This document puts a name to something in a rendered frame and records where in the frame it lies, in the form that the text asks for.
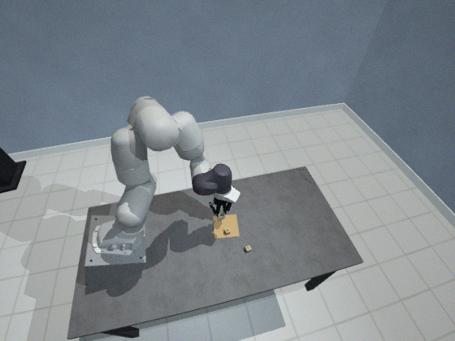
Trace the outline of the tan flat mat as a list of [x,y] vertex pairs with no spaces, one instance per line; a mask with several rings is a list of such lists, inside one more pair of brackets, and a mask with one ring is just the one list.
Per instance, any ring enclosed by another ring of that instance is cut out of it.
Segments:
[[[225,215],[225,219],[223,220],[218,220],[217,216],[213,216],[213,222],[215,239],[240,236],[236,214]],[[228,235],[225,233],[225,229],[227,228],[229,228],[231,232]]]

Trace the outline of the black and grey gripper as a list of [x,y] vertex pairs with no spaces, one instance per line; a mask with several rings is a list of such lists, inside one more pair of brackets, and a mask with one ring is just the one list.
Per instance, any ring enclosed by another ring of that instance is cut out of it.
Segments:
[[[217,203],[217,202],[218,202],[218,203]],[[226,202],[226,201],[224,201],[224,200],[218,200],[218,199],[216,199],[216,198],[214,198],[213,202],[209,202],[210,207],[212,208],[214,214],[217,214],[218,220],[219,220],[219,211],[220,211],[221,205],[224,207],[224,208],[223,208],[223,216],[224,216],[224,218],[225,218],[225,214],[227,213],[227,211],[230,210],[230,208],[231,208],[231,206],[232,206],[232,203],[231,203],[231,202],[227,202],[227,203],[225,203],[225,202]],[[216,210],[215,210],[215,208],[214,208],[214,205],[215,205],[215,204],[217,205]],[[226,204],[227,204],[227,206],[226,206]]]

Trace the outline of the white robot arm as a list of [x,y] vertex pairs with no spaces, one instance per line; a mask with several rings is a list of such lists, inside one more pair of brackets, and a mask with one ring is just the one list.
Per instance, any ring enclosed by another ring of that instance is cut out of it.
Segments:
[[95,253],[130,256],[141,245],[142,229],[157,183],[150,171],[147,147],[161,152],[173,146],[180,158],[191,161],[189,166],[196,194],[213,194],[218,200],[237,202],[241,193],[231,185],[230,168],[219,163],[211,170],[210,162],[203,155],[201,130],[189,112],[170,115],[154,98],[139,97],[133,102],[127,121],[127,127],[112,135],[110,149],[118,181],[127,186],[117,205],[116,220],[97,226],[93,232]]

